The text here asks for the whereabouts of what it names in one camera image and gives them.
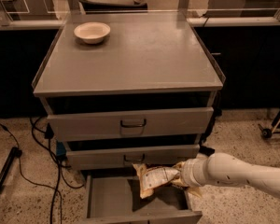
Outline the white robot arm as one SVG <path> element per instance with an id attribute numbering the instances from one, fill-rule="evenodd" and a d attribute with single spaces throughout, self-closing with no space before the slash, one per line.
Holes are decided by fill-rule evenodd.
<path id="1" fill-rule="evenodd" d="M 280 199 L 280 168 L 251 164 L 226 153 L 188 159 L 175 168 L 184 187 L 248 185 Z"/>

